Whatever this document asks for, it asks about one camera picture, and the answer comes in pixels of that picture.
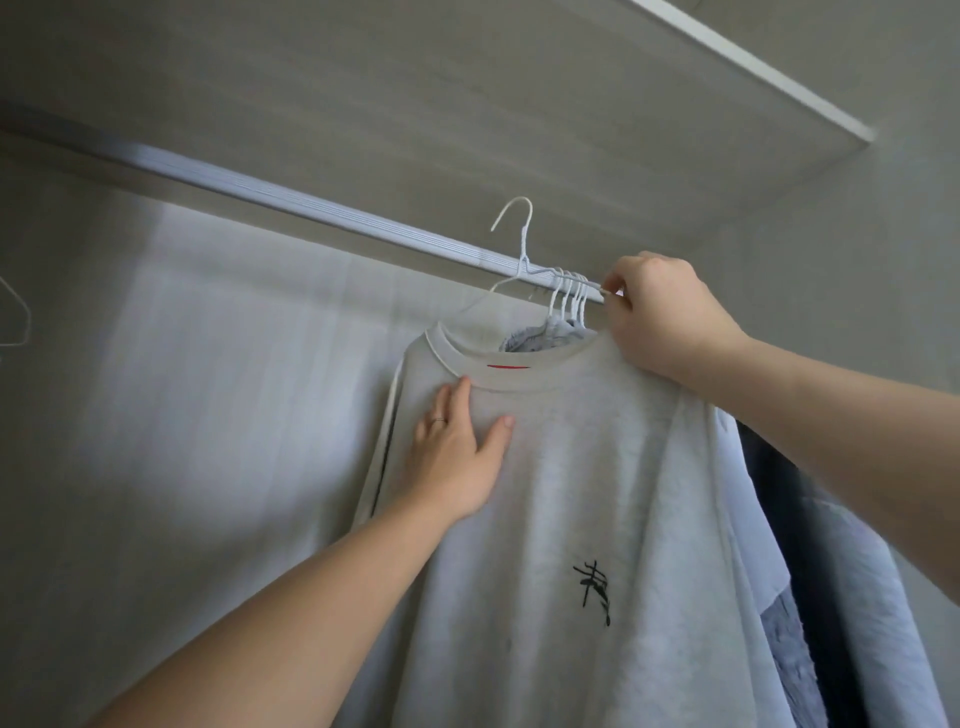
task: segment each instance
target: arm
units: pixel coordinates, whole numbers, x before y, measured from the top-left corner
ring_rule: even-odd
[[[409,488],[390,508],[218,621],[90,728],[329,725],[446,530],[490,495],[513,419],[478,449],[469,391],[468,379],[441,388],[417,424]]]
[[[604,283],[628,360],[730,412],[817,476],[960,602],[960,398],[748,337],[688,263],[621,258]]]

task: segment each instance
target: closet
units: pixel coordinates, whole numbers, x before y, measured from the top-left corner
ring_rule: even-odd
[[[522,215],[490,232],[515,195],[535,268],[597,281],[641,249],[688,257],[751,333],[955,388],[934,339],[952,291],[851,240],[909,239],[921,198],[960,180],[903,161],[947,148],[942,89],[918,83],[941,51],[872,50],[956,18],[914,27],[885,0],[863,30],[852,0],[738,3],[0,8],[0,275],[34,317],[31,346],[0,354],[18,721],[78,724],[345,531],[403,351],[516,272]],[[955,270],[939,241],[960,225],[938,215],[923,244]],[[530,291],[471,334],[541,319]],[[22,321],[3,301],[6,340]],[[960,619],[907,581],[954,716],[936,643]]]

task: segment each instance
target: left hand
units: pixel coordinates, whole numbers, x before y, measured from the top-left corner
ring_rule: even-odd
[[[450,525],[487,502],[513,434],[514,418],[501,417],[478,448],[469,401],[467,377],[442,386],[417,422],[407,461],[407,496],[439,508]]]

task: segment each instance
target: left arm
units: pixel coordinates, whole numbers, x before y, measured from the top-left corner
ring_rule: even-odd
[[[462,379],[438,392],[417,424],[409,488],[390,508],[207,629],[89,728],[328,726],[446,530],[490,495],[513,419],[478,448],[469,390]]]

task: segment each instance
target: right arm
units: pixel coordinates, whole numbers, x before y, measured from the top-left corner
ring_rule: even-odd
[[[752,339],[682,260],[621,258],[604,288],[629,361],[752,428],[960,603],[960,398]]]

